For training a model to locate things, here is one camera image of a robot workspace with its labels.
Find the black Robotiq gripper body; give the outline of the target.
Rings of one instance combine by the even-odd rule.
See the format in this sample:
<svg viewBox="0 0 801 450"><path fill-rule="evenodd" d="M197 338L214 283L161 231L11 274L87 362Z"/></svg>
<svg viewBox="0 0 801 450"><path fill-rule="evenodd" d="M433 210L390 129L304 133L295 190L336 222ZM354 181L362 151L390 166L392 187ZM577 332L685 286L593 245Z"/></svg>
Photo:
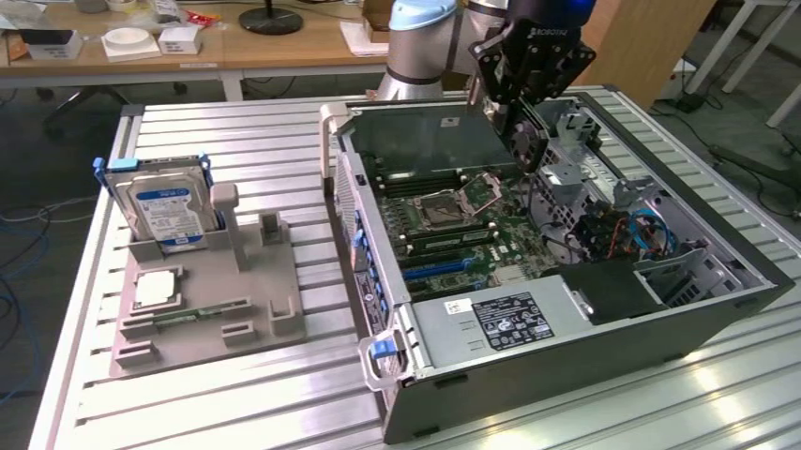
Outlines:
<svg viewBox="0 0 801 450"><path fill-rule="evenodd" d="M585 0L510 1L506 21L521 19L525 25L525 59L518 71L520 91L513 99L530 97L530 80L536 58L553 44L583 41L583 27L592 16L592 2Z"/></svg>

